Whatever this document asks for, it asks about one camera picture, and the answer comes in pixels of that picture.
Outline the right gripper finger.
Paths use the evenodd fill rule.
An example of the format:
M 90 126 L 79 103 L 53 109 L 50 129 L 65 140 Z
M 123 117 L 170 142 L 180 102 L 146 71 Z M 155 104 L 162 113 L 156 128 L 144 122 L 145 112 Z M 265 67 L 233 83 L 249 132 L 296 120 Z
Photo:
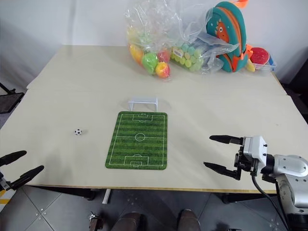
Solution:
M 204 162 L 204 165 L 221 174 L 221 175 L 224 175 L 224 176 L 228 176 L 228 177 L 231 177 L 231 178 L 234 178 L 236 180 L 240 180 L 241 178 L 241 170 L 229 170 L 227 169 L 226 167 L 224 166 L 221 166 L 221 165 L 218 165 L 218 164 L 214 164 L 214 163 L 209 163 L 209 162 Z
M 243 137 L 239 138 L 229 135 L 211 135 L 209 138 L 213 141 L 217 141 L 220 143 L 225 143 L 225 144 L 233 143 L 237 145 L 242 145 L 244 140 Z

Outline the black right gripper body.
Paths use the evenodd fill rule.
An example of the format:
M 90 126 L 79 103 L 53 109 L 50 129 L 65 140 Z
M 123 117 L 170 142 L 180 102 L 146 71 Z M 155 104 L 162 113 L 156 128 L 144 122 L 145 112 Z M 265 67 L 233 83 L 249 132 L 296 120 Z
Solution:
M 250 174 L 257 174 L 258 159 L 244 153 L 244 145 L 240 144 L 240 149 L 235 155 L 234 167 L 235 174 L 241 174 L 241 171 L 250 172 Z

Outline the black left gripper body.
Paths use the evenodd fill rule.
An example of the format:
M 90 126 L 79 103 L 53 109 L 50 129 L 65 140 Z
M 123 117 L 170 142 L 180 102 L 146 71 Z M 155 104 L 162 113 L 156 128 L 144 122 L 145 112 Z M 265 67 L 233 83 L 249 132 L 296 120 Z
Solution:
M 11 189 L 11 182 L 7 181 L 4 178 L 4 175 L 0 172 L 0 190 L 8 191 L 9 189 Z

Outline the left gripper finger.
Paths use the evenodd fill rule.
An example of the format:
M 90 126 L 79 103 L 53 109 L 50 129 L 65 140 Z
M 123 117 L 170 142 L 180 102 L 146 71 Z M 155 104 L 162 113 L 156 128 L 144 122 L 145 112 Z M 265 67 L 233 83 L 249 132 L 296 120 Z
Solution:
M 41 165 L 41 166 L 38 166 L 34 169 L 29 170 L 28 172 L 21 175 L 19 179 L 15 180 L 14 182 L 11 182 L 10 188 L 11 189 L 18 189 L 18 188 L 22 187 L 26 183 L 30 182 L 43 169 L 44 169 L 44 166 Z
M 8 165 L 26 154 L 27 151 L 24 150 L 7 154 L 0 158 L 0 166 Z

